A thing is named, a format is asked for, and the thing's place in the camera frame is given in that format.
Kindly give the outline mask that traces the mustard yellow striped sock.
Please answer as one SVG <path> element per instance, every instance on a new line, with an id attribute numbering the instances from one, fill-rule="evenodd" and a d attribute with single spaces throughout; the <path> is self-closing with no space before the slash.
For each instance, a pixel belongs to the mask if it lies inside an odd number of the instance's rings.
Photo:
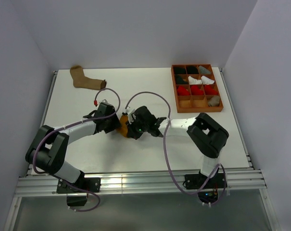
<path id="1" fill-rule="evenodd" d="M 121 134 L 123 137 L 127 138 L 128 128 L 126 122 L 128 122 L 128 116 L 122 115 L 119 119 L 120 128 L 117 128 L 116 131 Z"/>

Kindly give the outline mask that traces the brown sock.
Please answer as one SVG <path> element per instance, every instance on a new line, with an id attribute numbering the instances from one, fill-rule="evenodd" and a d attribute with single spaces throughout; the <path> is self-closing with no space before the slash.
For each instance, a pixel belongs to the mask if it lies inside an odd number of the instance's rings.
<path id="1" fill-rule="evenodd" d="M 85 76 L 83 67 L 79 65 L 70 68 L 70 75 L 73 79 L 73 86 L 75 88 L 83 88 L 89 90 L 101 90 L 106 87 L 106 80 L 92 79 Z"/>

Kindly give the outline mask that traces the tan sock with red cuff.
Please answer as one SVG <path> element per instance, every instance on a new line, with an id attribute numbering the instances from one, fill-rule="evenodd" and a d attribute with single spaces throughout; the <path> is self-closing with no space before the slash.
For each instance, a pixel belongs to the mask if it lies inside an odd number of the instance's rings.
<path id="1" fill-rule="evenodd" d="M 218 107 L 220 105 L 220 97 L 218 95 L 209 98 L 207 101 L 209 107 Z"/>

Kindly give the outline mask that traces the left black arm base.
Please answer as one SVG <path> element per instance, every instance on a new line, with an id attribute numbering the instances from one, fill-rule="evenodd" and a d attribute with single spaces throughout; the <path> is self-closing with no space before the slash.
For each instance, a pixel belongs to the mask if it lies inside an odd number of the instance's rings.
<path id="1" fill-rule="evenodd" d="M 69 209 L 76 212 L 88 212 L 96 209 L 101 202 L 97 193 L 100 191 L 101 178 L 84 178 L 80 182 L 68 183 L 63 179 L 58 180 L 57 194 L 66 194 L 66 204 Z M 97 199 L 97 203 L 92 208 L 82 208 L 88 202 L 90 196 Z"/>

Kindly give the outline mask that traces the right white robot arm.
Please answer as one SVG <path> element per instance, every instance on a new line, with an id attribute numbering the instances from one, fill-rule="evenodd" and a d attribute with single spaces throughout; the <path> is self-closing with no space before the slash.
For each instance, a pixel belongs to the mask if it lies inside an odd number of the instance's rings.
<path id="1" fill-rule="evenodd" d="M 216 182 L 216 172 L 221 150 L 227 143 L 229 133 L 206 113 L 188 119 L 156 118 L 146 106 L 137 109 L 127 107 L 126 137 L 139 139 L 144 133 L 165 139 L 167 135 L 189 137 L 203 154 L 200 184 L 209 188 Z"/>

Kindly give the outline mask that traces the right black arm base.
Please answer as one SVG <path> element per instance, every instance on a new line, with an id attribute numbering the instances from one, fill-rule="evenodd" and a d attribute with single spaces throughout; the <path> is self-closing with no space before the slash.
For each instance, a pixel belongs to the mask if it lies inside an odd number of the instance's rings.
<path id="1" fill-rule="evenodd" d="M 183 186 L 187 190 L 199 189 L 207 179 L 207 177 L 202 175 L 201 173 L 186 174 L 184 177 L 185 180 L 183 182 Z M 216 173 L 212 178 L 208 180 L 207 184 L 203 187 L 203 189 L 207 191 L 201 191 L 197 195 L 202 203 L 212 204 L 219 199 L 220 194 L 218 190 L 221 189 L 222 192 L 225 193 L 227 188 L 228 184 L 224 177 L 224 174 Z"/>

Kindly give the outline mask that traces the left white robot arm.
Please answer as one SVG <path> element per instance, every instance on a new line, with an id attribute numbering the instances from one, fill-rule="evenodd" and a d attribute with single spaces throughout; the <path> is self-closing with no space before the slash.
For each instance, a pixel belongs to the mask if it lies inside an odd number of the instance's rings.
<path id="1" fill-rule="evenodd" d="M 81 122 L 65 128 L 52 128 L 47 125 L 40 127 L 25 160 L 44 172 L 67 181 L 72 191 L 80 192 L 86 183 L 85 174 L 65 161 L 68 145 L 83 137 L 102 131 L 109 133 L 120 127 L 114 106 L 101 102 L 98 109 L 84 116 Z"/>

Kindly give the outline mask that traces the red rolled sock left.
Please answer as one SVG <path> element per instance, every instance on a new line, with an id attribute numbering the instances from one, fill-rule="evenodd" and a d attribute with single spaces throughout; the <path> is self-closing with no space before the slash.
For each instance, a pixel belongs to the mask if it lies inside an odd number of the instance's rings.
<path id="1" fill-rule="evenodd" d="M 190 96 L 190 92 L 183 86 L 177 87 L 177 95 L 178 96 Z"/>

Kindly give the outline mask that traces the red rolled sock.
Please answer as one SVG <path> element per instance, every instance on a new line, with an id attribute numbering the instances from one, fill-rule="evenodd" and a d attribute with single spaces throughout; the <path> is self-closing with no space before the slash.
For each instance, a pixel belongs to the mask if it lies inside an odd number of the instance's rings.
<path id="1" fill-rule="evenodd" d="M 190 92 L 183 86 L 177 87 L 177 95 L 178 96 L 190 96 Z"/>
<path id="2" fill-rule="evenodd" d="M 204 91 L 199 88 L 199 85 L 190 85 L 190 91 L 192 95 L 204 95 Z"/>
<path id="3" fill-rule="evenodd" d="M 203 86 L 206 95 L 218 95 L 218 91 L 214 89 L 211 85 L 204 85 Z"/>

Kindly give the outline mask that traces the black rolled sock middle-left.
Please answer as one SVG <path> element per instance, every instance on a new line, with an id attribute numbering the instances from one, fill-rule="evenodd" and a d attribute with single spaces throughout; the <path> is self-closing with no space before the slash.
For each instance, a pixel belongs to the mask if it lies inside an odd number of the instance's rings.
<path id="1" fill-rule="evenodd" d="M 188 85 L 189 83 L 184 80 L 180 75 L 175 75 L 175 81 L 177 85 Z"/>

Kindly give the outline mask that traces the red rolled sock middle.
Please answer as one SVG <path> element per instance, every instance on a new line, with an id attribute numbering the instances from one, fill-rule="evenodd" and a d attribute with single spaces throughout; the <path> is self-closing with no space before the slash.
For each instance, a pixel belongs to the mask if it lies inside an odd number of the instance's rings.
<path id="1" fill-rule="evenodd" d="M 199 88 L 199 85 L 190 85 L 190 91 L 192 95 L 204 95 L 204 91 Z"/>

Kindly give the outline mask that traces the black rolled sock back-left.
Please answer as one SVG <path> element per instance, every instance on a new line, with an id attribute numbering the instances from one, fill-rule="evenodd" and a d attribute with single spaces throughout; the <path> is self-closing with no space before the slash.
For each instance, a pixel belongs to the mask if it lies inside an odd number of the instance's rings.
<path id="1" fill-rule="evenodd" d="M 175 75 L 184 75 L 186 74 L 186 69 L 184 67 L 174 66 L 173 71 Z"/>

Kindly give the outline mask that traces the orange compartment organizer box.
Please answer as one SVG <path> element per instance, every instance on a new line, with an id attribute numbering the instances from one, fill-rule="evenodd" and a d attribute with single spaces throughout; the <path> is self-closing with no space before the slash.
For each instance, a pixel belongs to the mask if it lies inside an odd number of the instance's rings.
<path id="1" fill-rule="evenodd" d="M 173 71 L 174 66 L 179 66 L 179 67 L 184 67 L 186 68 L 187 65 L 195 65 L 198 68 L 199 71 L 199 66 L 203 66 L 206 69 L 211 71 L 210 75 L 204 75 L 204 74 L 184 74 L 180 75 L 184 80 L 188 81 L 188 76 L 192 76 L 195 79 L 201 79 L 201 76 L 206 76 L 212 80 L 215 81 L 215 83 L 211 86 L 214 87 L 216 91 L 218 91 L 218 96 L 220 97 L 220 105 L 218 107 L 209 107 L 208 106 L 208 99 L 213 97 L 213 95 L 206 95 L 203 84 L 199 85 L 199 88 L 201 88 L 204 91 L 204 95 L 192 95 L 190 91 L 190 84 L 188 85 L 177 85 L 175 81 L 175 74 Z M 175 101 L 176 101 L 176 107 L 177 107 L 177 112 L 178 113 L 214 113 L 214 112 L 221 112 L 224 108 L 223 102 L 222 102 L 222 96 L 219 92 L 218 85 L 217 85 L 217 80 L 214 76 L 214 72 L 212 69 L 212 66 L 210 64 L 174 64 L 171 66 L 171 75 L 172 75 L 172 81 L 173 81 L 173 86 L 174 86 L 174 94 L 175 94 Z M 183 86 L 185 87 L 189 92 L 190 96 L 178 96 L 177 95 L 177 87 L 178 86 Z"/>

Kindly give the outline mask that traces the white rolled sock middle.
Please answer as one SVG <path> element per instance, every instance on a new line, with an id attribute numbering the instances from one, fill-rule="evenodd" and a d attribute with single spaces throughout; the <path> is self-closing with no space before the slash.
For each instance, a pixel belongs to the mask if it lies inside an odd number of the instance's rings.
<path id="1" fill-rule="evenodd" d="M 201 79 L 195 79 L 192 76 L 188 76 L 188 81 L 190 85 L 202 85 Z"/>

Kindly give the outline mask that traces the white rolled sock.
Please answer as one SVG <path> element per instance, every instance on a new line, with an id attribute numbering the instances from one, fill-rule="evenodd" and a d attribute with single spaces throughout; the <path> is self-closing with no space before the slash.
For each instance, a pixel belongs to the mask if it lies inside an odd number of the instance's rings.
<path id="1" fill-rule="evenodd" d="M 201 76 L 201 81 L 203 85 L 213 85 L 215 83 L 214 80 L 206 77 L 206 76 Z"/>
<path id="2" fill-rule="evenodd" d="M 202 85 L 201 79 L 195 79 L 192 76 L 188 76 L 188 81 L 190 85 Z"/>

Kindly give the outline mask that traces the black rolled sock back-middle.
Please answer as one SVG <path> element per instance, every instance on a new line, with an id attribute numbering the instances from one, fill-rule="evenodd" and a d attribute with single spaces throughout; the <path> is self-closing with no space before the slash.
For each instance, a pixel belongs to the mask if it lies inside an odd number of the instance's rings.
<path id="1" fill-rule="evenodd" d="M 198 68 L 195 65 L 187 65 L 186 66 L 187 74 L 198 74 Z"/>

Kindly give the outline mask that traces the red rolled sock right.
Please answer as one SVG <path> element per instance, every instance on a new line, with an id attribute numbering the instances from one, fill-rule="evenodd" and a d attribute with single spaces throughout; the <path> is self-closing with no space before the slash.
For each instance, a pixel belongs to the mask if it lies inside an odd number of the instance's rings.
<path id="1" fill-rule="evenodd" d="M 206 95 L 218 95 L 218 91 L 214 89 L 211 85 L 204 85 L 203 86 Z"/>

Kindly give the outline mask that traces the white rolled sock right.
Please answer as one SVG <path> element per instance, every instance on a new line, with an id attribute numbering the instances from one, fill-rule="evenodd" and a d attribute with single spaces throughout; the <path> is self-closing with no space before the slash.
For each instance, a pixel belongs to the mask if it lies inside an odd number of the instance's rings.
<path id="1" fill-rule="evenodd" d="M 206 76 L 201 76 L 201 81 L 203 85 L 213 85 L 215 83 L 214 80 L 206 77 Z"/>

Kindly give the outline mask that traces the grey rolled sock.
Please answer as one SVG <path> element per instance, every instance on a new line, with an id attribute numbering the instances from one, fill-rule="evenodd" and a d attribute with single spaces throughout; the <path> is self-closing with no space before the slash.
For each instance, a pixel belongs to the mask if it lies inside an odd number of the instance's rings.
<path id="1" fill-rule="evenodd" d="M 200 65 L 199 66 L 199 73 L 204 74 L 204 75 L 210 75 L 211 71 Z"/>

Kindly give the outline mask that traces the aluminium frame rail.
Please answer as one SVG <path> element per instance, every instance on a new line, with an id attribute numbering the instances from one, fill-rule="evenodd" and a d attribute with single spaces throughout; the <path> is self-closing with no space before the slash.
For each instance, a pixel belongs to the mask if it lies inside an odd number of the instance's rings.
<path id="1" fill-rule="evenodd" d="M 228 170 L 230 190 L 250 190 L 267 188 L 260 170 Z M 122 174 L 86 174 L 85 177 L 98 177 L 101 186 L 98 195 L 138 194 L 138 193 L 177 193 L 168 171 Z M 18 180 L 15 197 L 58 196 L 58 180 L 47 175 L 29 175 Z"/>

